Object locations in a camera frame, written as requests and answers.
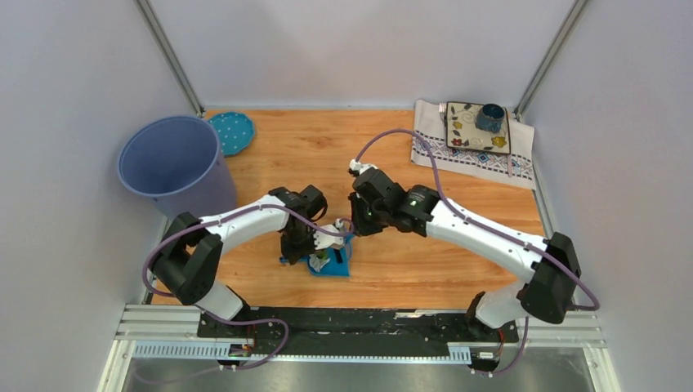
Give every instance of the blue object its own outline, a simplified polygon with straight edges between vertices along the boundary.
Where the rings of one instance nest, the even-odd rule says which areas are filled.
[[[255,125],[245,114],[227,112],[217,114],[209,123],[219,134],[221,151],[225,157],[236,155],[250,145],[255,136]]]
[[[333,249],[331,247],[325,249],[322,252],[326,252],[327,257],[329,258],[329,261],[327,264],[323,265],[320,271],[314,269],[311,264],[308,262],[311,258],[309,256],[301,257],[298,259],[299,262],[304,262],[306,263],[306,266],[308,267],[308,272],[310,272],[314,276],[343,276],[343,277],[349,277],[349,260],[351,259],[352,251],[351,251],[351,240],[354,238],[354,235],[350,235],[348,237],[344,238],[344,247],[342,249]],[[337,253],[339,253],[339,256],[342,257],[342,262],[339,263],[337,262]],[[288,260],[286,260],[284,257],[279,258],[279,262],[282,264],[287,264]]]
[[[182,212],[207,216],[236,208],[217,132],[196,117],[162,118],[142,128],[120,152],[118,177],[171,220]]]
[[[491,133],[499,133],[504,119],[505,109],[496,104],[487,104],[481,106],[481,110],[476,115],[476,127]]]

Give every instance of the patterned towel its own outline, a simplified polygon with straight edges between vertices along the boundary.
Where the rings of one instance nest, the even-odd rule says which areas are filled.
[[[468,149],[451,149],[445,143],[445,127],[440,120],[438,105],[424,100],[416,101],[414,130],[431,145],[438,168],[451,172],[467,174],[503,184],[535,189],[534,168],[532,166],[532,143],[534,128],[517,121],[510,121],[512,153],[510,155],[491,154]],[[511,159],[512,175],[507,173]],[[411,161],[419,166],[431,167],[426,150],[414,139]]]

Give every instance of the bucket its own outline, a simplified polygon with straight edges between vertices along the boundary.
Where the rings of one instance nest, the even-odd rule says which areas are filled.
[[[142,128],[118,157],[118,177],[170,220],[182,212],[201,217],[236,208],[219,136],[196,117],[162,118]]]

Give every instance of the white backdrop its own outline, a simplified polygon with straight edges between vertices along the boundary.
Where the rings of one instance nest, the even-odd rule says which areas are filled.
[[[0,2],[0,390],[96,389],[163,216],[118,151],[189,114],[133,1]]]
[[[526,115],[624,392],[691,390],[693,2],[591,2]]]
[[[152,0],[206,106],[516,105],[573,0]]]

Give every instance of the wooden table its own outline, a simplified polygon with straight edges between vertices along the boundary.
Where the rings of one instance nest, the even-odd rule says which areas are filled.
[[[209,112],[213,116],[219,112]],[[226,160],[238,187],[239,205],[285,186],[300,192],[313,184],[329,211],[320,223],[351,216],[349,161],[381,131],[411,128],[413,111],[249,110],[257,134],[251,145]],[[431,169],[409,162],[411,138],[379,140],[362,159],[374,163],[405,189],[435,188]],[[441,171],[445,193],[465,208],[514,229],[541,234],[531,191]],[[465,309],[480,291],[514,277],[465,249],[395,229],[356,238],[350,278],[317,278],[305,264],[281,265],[279,234],[262,235],[224,255],[217,278],[250,305]],[[156,304],[176,303],[155,297]]]

